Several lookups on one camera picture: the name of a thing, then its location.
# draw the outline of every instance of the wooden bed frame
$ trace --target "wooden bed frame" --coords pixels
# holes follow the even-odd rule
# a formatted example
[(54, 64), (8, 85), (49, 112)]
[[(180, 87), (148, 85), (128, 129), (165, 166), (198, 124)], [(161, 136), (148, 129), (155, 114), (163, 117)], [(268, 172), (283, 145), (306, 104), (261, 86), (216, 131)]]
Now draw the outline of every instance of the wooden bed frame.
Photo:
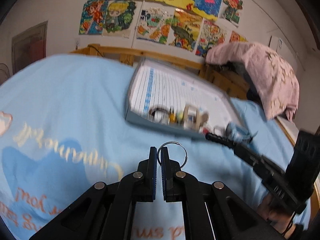
[[(86, 48), (72, 51), (71, 53), (84, 54), (90, 56), (98, 56), (119, 60), (121, 63), (133, 66), (135, 62), (139, 61), (139, 57), (149, 57), (157, 60), (169, 62), (179, 68), (187, 69), (193, 73), (198, 74), (201, 78), (211, 82), (220, 89), (224, 90), (230, 97), (247, 99), (246, 93), (249, 85), (242, 77), (232, 71), (218, 73), (209, 65), (197, 63), (191, 60), (165, 55), (153, 51), (146, 51), (140, 49), (120, 48), (120, 47), (104, 47), (99, 44), (89, 44)], [(284, 126), (275, 119), (279, 127), (287, 136), (288, 140), (295, 145), (295, 140), (291, 138)], [(313, 221), (320, 207), (320, 194), (316, 188), (311, 196), (311, 216), (310, 223)]]

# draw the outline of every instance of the white drawer organizer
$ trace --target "white drawer organizer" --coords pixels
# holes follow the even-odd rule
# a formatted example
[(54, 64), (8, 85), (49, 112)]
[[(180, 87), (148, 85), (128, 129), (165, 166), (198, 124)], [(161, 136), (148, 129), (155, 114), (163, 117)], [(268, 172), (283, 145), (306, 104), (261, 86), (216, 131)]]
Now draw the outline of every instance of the white drawer organizer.
[(198, 76), (168, 63), (143, 59), (132, 77), (127, 96), (126, 120), (150, 129), (161, 130), (193, 139), (204, 135), (182, 125), (159, 123), (159, 117), (151, 118), (149, 110), (164, 108), (175, 113), (183, 112), (186, 105), (195, 106), (200, 114), (208, 113), (205, 124), (209, 130), (221, 131), (229, 122), (244, 126), (229, 96), (218, 87)]

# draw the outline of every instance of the blue blanket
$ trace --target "blue blanket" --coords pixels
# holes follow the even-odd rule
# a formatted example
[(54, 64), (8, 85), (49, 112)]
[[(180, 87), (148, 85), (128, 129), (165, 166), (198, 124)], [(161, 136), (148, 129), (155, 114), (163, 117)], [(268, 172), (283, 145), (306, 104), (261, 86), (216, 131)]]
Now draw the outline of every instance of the blue blanket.
[[(0, 87), (0, 214), (17, 239), (27, 240), (97, 181), (119, 181), (147, 159), (149, 148), (176, 140), (188, 151), (184, 171), (199, 181), (224, 182), (252, 208), (266, 194), (261, 180), (226, 147), (133, 126), (124, 103), (134, 69), (79, 55), (38, 61)], [(253, 102), (232, 100), (252, 133), (253, 149), (282, 168), (293, 149)], [(170, 158), (184, 151), (169, 145)], [(161, 177), (158, 165), (157, 176)], [(184, 239), (180, 203), (138, 203), (132, 239)], [(308, 224), (310, 205), (295, 222)]]

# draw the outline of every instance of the pink cloth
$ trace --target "pink cloth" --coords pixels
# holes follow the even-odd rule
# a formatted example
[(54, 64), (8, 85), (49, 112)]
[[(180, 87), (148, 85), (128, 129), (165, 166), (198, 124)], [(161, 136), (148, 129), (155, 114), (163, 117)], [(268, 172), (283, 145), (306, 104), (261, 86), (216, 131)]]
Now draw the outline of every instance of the pink cloth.
[(220, 44), (207, 53), (206, 63), (241, 62), (260, 96), (267, 120), (285, 112), (289, 121), (298, 108), (299, 83), (290, 64), (259, 43)]

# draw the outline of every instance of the metal screw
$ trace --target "metal screw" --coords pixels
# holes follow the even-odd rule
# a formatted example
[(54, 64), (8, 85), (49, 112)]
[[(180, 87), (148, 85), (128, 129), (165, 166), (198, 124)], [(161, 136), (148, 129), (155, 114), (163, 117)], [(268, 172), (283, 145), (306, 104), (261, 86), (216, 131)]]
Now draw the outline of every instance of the metal screw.
[(140, 171), (136, 171), (133, 176), (136, 178), (136, 179), (140, 179), (142, 176), (143, 176), (143, 173), (140, 172)]
[(183, 171), (177, 171), (176, 172), (177, 177), (179, 178), (184, 178), (186, 176), (186, 173)]
[(216, 181), (213, 185), (217, 189), (223, 189), (223, 187), (224, 187), (224, 184), (220, 181)]
[(104, 183), (103, 182), (97, 182), (94, 184), (95, 189), (103, 189), (104, 188)]

